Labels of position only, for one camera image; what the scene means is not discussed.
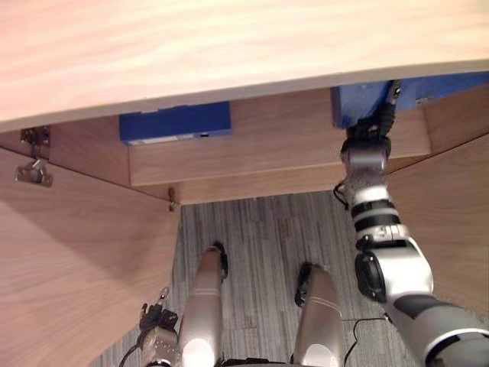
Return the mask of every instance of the cabinet hinge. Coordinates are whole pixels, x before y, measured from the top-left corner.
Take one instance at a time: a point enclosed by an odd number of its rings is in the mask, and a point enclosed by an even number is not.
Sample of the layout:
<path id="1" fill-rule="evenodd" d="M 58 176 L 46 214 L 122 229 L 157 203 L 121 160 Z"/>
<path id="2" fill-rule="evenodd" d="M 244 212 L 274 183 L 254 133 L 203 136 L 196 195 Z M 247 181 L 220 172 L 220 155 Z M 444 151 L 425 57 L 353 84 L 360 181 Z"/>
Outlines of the cabinet hinge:
<path id="1" fill-rule="evenodd" d="M 31 155 L 34 161 L 25 166 L 17 167 L 15 180 L 51 187 L 53 185 L 53 175 L 49 174 L 46 168 L 50 153 L 49 126 L 21 130 L 21 142 L 31 146 Z"/>

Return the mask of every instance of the wood grain surface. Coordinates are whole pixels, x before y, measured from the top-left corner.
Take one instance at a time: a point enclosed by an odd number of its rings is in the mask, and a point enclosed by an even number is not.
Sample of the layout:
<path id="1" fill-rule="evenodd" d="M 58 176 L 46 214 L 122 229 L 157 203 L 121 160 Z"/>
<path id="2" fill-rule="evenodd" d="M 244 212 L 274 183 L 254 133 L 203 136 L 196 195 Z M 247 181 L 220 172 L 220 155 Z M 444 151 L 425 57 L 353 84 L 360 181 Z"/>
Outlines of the wood grain surface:
<path id="1" fill-rule="evenodd" d="M 232 102 L 232 135 L 129 149 L 131 184 L 201 180 L 340 164 L 345 132 L 332 126 L 329 89 Z M 431 151 L 423 112 L 401 112 L 391 133 L 393 158 Z"/>
<path id="2" fill-rule="evenodd" d="M 0 134 L 0 148 L 31 156 L 20 131 Z M 50 163 L 108 182 L 167 199 L 168 186 L 132 187 L 128 147 L 119 138 L 118 116 L 65 122 L 50 127 Z"/>
<path id="3" fill-rule="evenodd" d="M 489 315 L 489 135 L 388 177 L 432 266 L 435 293 Z"/>
<path id="4" fill-rule="evenodd" d="M 489 86 L 423 107 L 433 153 L 489 133 Z"/>
<path id="5" fill-rule="evenodd" d="M 15 182 L 0 149 L 0 364 L 87 365 L 169 283 L 179 211 L 50 166 L 50 189 Z"/>
<path id="6" fill-rule="evenodd" d="M 0 130 L 489 69 L 481 0 L 2 2 Z"/>
<path id="7" fill-rule="evenodd" d="M 403 167 L 409 158 L 389 160 L 389 167 Z M 175 183 L 176 201 L 183 205 L 211 203 L 216 201 L 247 199 L 284 195 L 287 193 L 312 193 L 332 190 L 345 178 L 345 167 L 341 163 L 316 167 L 268 171 L 258 174 L 243 174 L 205 180 Z M 165 185 L 155 185 L 164 190 Z"/>

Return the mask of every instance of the silver robot leg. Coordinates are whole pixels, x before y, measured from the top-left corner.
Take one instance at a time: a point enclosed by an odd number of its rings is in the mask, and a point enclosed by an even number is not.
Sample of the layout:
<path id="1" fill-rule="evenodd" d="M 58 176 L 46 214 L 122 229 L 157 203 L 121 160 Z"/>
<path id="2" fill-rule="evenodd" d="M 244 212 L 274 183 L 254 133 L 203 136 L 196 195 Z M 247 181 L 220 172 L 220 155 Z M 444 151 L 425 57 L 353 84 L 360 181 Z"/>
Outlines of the silver robot leg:
<path id="1" fill-rule="evenodd" d="M 342 315 L 333 280 L 326 270 L 310 264 L 303 265 L 299 277 L 303 280 L 298 280 L 296 303 L 302 303 L 300 288 L 306 297 L 293 362 L 316 367 L 340 366 Z"/>
<path id="2" fill-rule="evenodd" d="M 204 253 L 186 300 L 179 335 L 183 367 L 213 367 L 221 358 L 222 254 L 216 246 Z"/>

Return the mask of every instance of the black wire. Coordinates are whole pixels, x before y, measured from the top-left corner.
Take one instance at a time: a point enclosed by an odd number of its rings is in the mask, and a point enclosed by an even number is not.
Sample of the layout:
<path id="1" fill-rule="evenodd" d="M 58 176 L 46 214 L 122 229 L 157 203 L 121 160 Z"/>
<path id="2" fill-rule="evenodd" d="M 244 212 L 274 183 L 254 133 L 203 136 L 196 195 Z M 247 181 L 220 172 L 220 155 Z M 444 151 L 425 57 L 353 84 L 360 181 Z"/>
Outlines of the black wire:
<path id="1" fill-rule="evenodd" d="M 345 184 L 345 180 L 343 180 L 342 182 L 338 183 L 335 188 L 333 189 L 333 195 L 335 195 L 335 198 L 341 203 L 343 204 L 343 206 L 345 207 L 345 210 L 348 210 L 348 202 L 346 201 L 345 199 L 345 195 L 343 194 L 342 191 L 340 191 L 340 187 L 343 186 Z"/>
<path id="2" fill-rule="evenodd" d="M 124 367 L 126 359 L 138 348 L 137 344 L 134 344 L 122 357 L 121 362 L 119 363 L 119 367 Z"/>
<path id="3" fill-rule="evenodd" d="M 345 359 L 343 360 L 343 366 L 346 367 L 346 362 L 348 361 L 348 357 L 350 356 L 351 352 L 353 352 L 353 348 L 358 344 L 358 338 L 357 338 L 357 333 L 356 333 L 356 330 L 357 330 L 357 325 L 361 322 L 361 321 L 372 321 L 372 320 L 386 320 L 385 317 L 373 317 L 371 319 L 360 319 L 360 320 L 357 320 L 353 326 L 353 337 L 355 338 L 355 342 L 351 345 L 350 349 L 346 352 L 345 354 Z"/>

